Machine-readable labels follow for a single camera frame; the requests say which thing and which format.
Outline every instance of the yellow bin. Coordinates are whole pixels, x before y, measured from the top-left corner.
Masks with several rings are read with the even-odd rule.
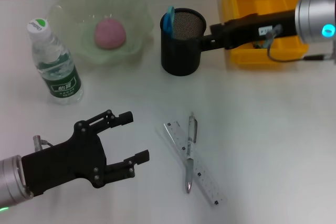
[[[268,14],[295,9],[298,0],[223,0],[224,21],[241,18],[252,13]],[[301,43],[298,36],[275,39],[271,55],[276,59],[301,58],[308,45]],[[283,63],[271,61],[266,49],[254,49],[252,43],[226,51],[231,62],[244,69],[274,69]]]

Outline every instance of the white bottle cap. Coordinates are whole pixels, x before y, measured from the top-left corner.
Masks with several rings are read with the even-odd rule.
[[[28,34],[33,42],[44,40],[50,37],[51,29],[44,18],[35,18],[27,25]]]

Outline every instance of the water bottle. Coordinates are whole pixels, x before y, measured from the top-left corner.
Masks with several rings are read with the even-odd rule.
[[[35,67],[53,100],[62,105],[78,102],[83,96],[83,90],[69,50],[51,32],[45,19],[31,20],[27,30],[33,43]]]

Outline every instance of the green glass bowl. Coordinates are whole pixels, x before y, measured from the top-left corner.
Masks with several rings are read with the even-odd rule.
[[[97,47],[93,38],[97,23],[108,17],[121,22],[126,31],[126,42],[110,50]],[[59,0],[47,20],[74,56],[97,65],[139,52],[154,26],[145,0]]]

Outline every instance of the pen holder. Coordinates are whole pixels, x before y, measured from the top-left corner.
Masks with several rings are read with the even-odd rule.
[[[187,76],[197,70],[201,60],[199,38],[206,29],[204,17],[188,8],[175,9],[173,38],[161,28],[161,65],[174,76]]]

